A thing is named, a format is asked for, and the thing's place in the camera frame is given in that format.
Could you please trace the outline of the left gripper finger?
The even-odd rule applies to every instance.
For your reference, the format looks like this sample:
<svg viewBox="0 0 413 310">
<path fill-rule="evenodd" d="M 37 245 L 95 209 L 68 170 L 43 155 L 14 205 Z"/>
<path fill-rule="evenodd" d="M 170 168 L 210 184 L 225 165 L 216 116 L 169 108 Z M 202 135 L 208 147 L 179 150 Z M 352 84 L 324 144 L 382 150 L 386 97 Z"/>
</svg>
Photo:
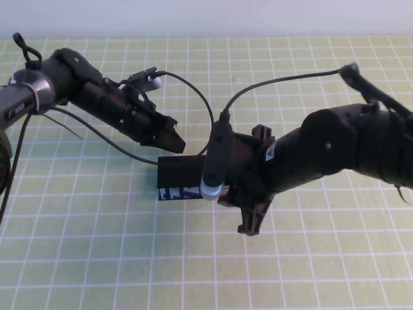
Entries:
<svg viewBox="0 0 413 310">
<path fill-rule="evenodd" d="M 185 141 L 174 130 L 159 130 L 150 133 L 141 140 L 141 145 L 162 149 L 175 154 L 182 154 L 185 150 Z"/>
<path fill-rule="evenodd" d="M 177 120 L 170 116 L 158 115 L 159 130 L 162 131 L 175 131 L 177 126 Z"/>
</svg>

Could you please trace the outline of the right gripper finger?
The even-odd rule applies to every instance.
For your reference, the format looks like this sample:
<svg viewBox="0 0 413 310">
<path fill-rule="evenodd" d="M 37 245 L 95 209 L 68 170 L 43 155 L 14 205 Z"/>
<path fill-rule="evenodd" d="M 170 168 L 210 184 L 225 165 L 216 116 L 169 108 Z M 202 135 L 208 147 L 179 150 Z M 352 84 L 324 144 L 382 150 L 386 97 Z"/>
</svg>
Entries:
<svg viewBox="0 0 413 310">
<path fill-rule="evenodd" d="M 271 194 L 269 192 L 260 195 L 242 194 L 239 197 L 242 222 L 237 232 L 247 236 L 258 235 L 270 205 Z"/>
<path fill-rule="evenodd" d="M 269 144 L 274 141 L 272 129 L 262 124 L 258 124 L 252 129 L 252 136 L 264 144 Z"/>
</svg>

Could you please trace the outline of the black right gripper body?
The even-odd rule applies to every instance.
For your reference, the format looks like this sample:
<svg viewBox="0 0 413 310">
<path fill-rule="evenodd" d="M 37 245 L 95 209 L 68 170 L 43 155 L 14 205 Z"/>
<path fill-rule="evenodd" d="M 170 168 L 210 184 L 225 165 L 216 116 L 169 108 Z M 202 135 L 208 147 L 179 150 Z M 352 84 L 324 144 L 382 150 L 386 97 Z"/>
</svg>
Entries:
<svg viewBox="0 0 413 310">
<path fill-rule="evenodd" d="M 225 207 L 239 207 L 239 197 L 250 193 L 260 195 L 268 192 L 258 172 L 258 162 L 268 146 L 246 134 L 234 134 L 231 160 L 225 178 L 226 193 L 218 198 L 218 204 Z"/>
</svg>

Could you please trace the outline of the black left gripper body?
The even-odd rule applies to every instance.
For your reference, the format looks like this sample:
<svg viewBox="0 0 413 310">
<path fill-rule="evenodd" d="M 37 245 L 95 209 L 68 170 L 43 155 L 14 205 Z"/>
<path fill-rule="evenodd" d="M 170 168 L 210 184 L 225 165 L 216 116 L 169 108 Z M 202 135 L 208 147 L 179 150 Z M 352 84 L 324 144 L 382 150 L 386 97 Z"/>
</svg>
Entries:
<svg viewBox="0 0 413 310">
<path fill-rule="evenodd" d="M 117 94 L 120 98 L 115 100 L 112 115 L 120 132 L 141 144 L 144 137 L 159 131 L 160 113 L 150 100 L 139 98 L 142 91 L 125 85 L 117 90 Z"/>
</svg>

